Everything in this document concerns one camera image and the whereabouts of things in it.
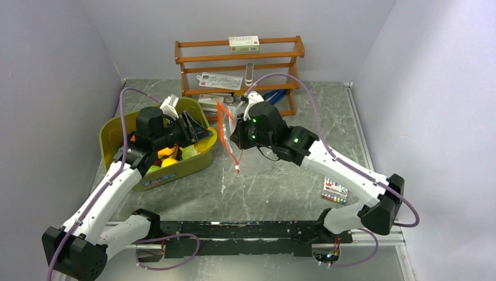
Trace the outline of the clear zip top bag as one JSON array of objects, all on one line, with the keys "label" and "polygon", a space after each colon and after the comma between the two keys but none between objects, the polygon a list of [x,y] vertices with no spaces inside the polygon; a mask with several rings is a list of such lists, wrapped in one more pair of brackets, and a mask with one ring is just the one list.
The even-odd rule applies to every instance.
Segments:
[{"label": "clear zip top bag", "polygon": [[218,135],[224,150],[233,159],[235,170],[240,173],[240,161],[243,151],[234,141],[230,140],[236,128],[236,107],[216,102]]}]

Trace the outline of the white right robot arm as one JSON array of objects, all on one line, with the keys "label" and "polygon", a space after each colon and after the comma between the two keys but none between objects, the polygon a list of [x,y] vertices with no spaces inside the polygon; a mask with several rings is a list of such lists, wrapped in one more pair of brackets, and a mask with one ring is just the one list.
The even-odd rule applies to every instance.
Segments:
[{"label": "white right robot arm", "polygon": [[229,120],[229,141],[241,150],[270,149],[278,159],[291,162],[336,181],[358,197],[359,202],[327,212],[316,226],[316,236],[330,242],[353,228],[388,235],[402,205],[405,180],[398,174],[387,177],[366,169],[335,151],[328,152],[317,134],[302,126],[289,126],[278,109],[258,102]]}]

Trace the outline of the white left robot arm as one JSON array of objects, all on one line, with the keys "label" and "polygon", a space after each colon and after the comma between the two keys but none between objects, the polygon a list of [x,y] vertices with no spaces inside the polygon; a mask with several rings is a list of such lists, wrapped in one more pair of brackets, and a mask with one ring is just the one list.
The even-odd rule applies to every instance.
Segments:
[{"label": "white left robot arm", "polygon": [[60,272],[77,280],[95,280],[107,262],[128,245],[144,240],[152,244],[163,235],[160,216],[139,209],[123,223],[105,226],[128,192],[146,177],[159,159],[159,151],[186,148],[210,138],[206,120],[188,109],[168,112],[145,107],[120,120],[109,121],[101,134],[114,129],[117,136],[103,148],[106,174],[83,205],[60,227],[49,227],[42,235],[49,266],[47,279]]}]

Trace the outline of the blue stapler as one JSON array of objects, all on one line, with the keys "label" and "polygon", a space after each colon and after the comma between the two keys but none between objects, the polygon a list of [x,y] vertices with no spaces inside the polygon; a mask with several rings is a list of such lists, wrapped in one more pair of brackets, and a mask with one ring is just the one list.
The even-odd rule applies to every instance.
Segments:
[{"label": "blue stapler", "polygon": [[280,99],[282,99],[283,96],[285,96],[286,93],[287,89],[272,90],[264,94],[262,97],[265,102],[275,105]]}]

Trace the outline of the orange bell pepper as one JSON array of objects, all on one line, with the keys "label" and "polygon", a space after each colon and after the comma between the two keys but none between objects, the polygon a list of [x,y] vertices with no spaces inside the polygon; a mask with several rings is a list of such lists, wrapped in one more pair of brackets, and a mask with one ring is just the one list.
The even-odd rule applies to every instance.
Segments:
[{"label": "orange bell pepper", "polygon": [[157,152],[157,155],[159,159],[166,159],[166,158],[176,159],[178,151],[179,151],[179,147],[174,146],[172,148],[164,148],[162,150],[159,150]]}]

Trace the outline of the yellow lemon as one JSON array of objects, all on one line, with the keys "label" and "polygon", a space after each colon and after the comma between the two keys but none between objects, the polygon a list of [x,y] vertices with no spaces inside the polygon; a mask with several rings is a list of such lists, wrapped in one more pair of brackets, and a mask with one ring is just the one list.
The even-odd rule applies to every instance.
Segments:
[{"label": "yellow lemon", "polygon": [[174,158],[166,158],[161,162],[161,168],[169,167],[171,165],[177,164],[178,160]]}]

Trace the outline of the olive green plastic bin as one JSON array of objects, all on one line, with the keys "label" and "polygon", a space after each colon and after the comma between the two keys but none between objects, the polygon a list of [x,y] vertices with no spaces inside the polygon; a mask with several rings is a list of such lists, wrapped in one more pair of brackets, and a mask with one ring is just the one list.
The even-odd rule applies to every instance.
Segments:
[{"label": "olive green plastic bin", "polygon": [[[194,120],[207,128],[209,127],[206,116],[196,100],[187,97],[180,98],[175,108],[179,114],[187,111]],[[105,170],[109,170],[112,163],[122,158],[123,136],[127,135],[128,155],[126,163],[142,175],[142,179],[133,187],[135,191],[145,191],[167,184],[204,170],[212,163],[213,154],[212,151],[209,151],[147,174],[147,170],[159,160],[157,152],[161,149],[142,149],[133,145],[138,113],[139,111],[126,114],[123,119],[120,117],[111,119],[101,128],[99,136],[103,166]],[[122,130],[122,120],[125,121],[125,132]]]}]

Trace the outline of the green lime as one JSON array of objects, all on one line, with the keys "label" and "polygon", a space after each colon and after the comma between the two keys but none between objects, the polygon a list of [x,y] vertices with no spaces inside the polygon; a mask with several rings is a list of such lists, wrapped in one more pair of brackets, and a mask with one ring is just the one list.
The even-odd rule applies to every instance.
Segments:
[{"label": "green lime", "polygon": [[149,174],[149,173],[152,173],[152,172],[158,171],[158,170],[160,170],[160,169],[161,169],[161,167],[160,167],[160,166],[152,165],[152,166],[148,169],[148,171],[147,171],[146,173],[147,173],[147,174]]}]

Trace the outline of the green cabbage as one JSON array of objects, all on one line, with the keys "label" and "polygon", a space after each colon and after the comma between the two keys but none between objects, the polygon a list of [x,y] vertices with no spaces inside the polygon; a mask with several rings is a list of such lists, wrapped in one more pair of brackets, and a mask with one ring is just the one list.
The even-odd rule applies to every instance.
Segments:
[{"label": "green cabbage", "polygon": [[185,148],[180,148],[182,160],[200,155],[201,153],[196,149],[195,145],[190,145]]}]

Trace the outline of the white flat packet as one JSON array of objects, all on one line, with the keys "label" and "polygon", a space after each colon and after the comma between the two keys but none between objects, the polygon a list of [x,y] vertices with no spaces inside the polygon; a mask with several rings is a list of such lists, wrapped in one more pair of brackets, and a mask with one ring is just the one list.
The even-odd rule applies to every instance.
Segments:
[{"label": "white flat packet", "polygon": [[200,87],[220,88],[225,90],[240,90],[243,77],[203,72],[196,76]]}]

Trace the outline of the white green box lower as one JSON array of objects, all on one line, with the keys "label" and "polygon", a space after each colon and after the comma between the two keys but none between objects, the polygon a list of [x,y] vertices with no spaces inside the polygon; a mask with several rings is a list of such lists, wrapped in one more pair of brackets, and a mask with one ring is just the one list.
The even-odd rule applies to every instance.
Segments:
[{"label": "white green box lower", "polygon": [[209,94],[201,94],[198,97],[198,103],[205,111],[216,111],[217,103],[223,103],[224,97],[219,95],[209,95]]}]

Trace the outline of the white grey small device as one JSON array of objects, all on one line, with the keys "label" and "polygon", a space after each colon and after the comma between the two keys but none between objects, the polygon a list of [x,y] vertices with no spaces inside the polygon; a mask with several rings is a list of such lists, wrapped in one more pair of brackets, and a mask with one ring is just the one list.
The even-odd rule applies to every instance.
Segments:
[{"label": "white grey small device", "polygon": [[253,83],[253,70],[254,70],[253,63],[247,63],[245,76],[244,76],[244,83],[247,87],[251,86]]}]

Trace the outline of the orange wooden shelf rack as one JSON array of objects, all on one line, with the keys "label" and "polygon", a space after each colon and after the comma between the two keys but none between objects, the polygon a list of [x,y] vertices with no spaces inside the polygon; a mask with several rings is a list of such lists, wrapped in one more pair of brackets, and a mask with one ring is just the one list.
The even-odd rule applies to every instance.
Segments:
[{"label": "orange wooden shelf rack", "polygon": [[174,46],[175,63],[181,69],[181,92],[185,97],[201,94],[241,94],[249,87],[265,93],[286,90],[289,105],[283,116],[295,115],[293,91],[299,84],[297,60],[305,56],[300,36],[261,38],[259,49],[234,52],[228,40],[180,42]]}]

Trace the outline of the white green box on shelf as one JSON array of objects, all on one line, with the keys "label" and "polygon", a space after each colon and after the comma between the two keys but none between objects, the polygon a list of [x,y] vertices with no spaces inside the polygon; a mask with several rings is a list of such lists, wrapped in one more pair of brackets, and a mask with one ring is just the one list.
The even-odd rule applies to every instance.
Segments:
[{"label": "white green box on shelf", "polygon": [[260,41],[258,36],[232,36],[228,39],[232,53],[259,52]]}]

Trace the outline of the colourful marker set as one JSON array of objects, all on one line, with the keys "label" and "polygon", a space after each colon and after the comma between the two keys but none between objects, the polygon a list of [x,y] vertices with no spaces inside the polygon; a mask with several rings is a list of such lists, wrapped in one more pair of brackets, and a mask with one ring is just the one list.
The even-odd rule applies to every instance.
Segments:
[{"label": "colourful marker set", "polygon": [[338,203],[341,205],[347,204],[348,189],[343,187],[336,181],[326,177],[323,183],[321,197],[325,200]]}]

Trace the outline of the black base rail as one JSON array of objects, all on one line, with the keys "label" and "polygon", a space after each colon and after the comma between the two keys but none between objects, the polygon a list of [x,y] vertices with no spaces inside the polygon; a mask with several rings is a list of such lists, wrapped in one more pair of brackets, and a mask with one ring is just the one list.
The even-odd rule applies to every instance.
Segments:
[{"label": "black base rail", "polygon": [[311,257],[317,244],[353,241],[350,231],[333,234],[317,221],[153,221],[144,237],[164,258],[292,254]]}]

